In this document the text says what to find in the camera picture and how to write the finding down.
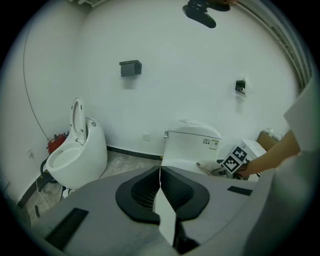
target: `white toilet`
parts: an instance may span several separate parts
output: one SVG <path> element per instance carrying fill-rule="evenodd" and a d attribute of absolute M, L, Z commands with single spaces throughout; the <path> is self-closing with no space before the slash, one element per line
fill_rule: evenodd
<path fill-rule="evenodd" d="M 166 143 L 161 166 L 177 167 L 206 175 L 196 163 L 217 161 L 222 137 L 213 127 L 196 120 L 183 119 L 173 123 L 165 135 Z M 176 213 L 161 188 L 154 199 L 154 212 L 160 216 L 160 233 L 172 245 Z"/>
<path fill-rule="evenodd" d="M 70 134 L 48 158 L 46 168 L 68 189 L 76 190 L 98 179 L 107 167 L 107 146 L 101 126 L 85 117 L 77 97 L 71 107 Z"/>
<path fill-rule="evenodd" d="M 208 124 L 179 120 L 169 127 L 161 165 L 205 174 L 196 163 L 217 161 L 221 140 L 220 133 Z"/>

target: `electrical outlet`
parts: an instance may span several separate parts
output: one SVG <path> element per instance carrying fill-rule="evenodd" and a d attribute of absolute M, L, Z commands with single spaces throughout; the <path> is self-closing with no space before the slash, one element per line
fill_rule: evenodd
<path fill-rule="evenodd" d="M 151 141 L 151 135 L 150 135 L 150 133 L 143 133 L 143 134 L 142 134 L 142 139 L 143 139 L 144 141 L 146 141 L 146 142 Z"/>
<path fill-rule="evenodd" d="M 29 158 L 32 158 L 34 156 L 34 151 L 32 150 L 32 148 L 28 148 L 25 152 Z"/>

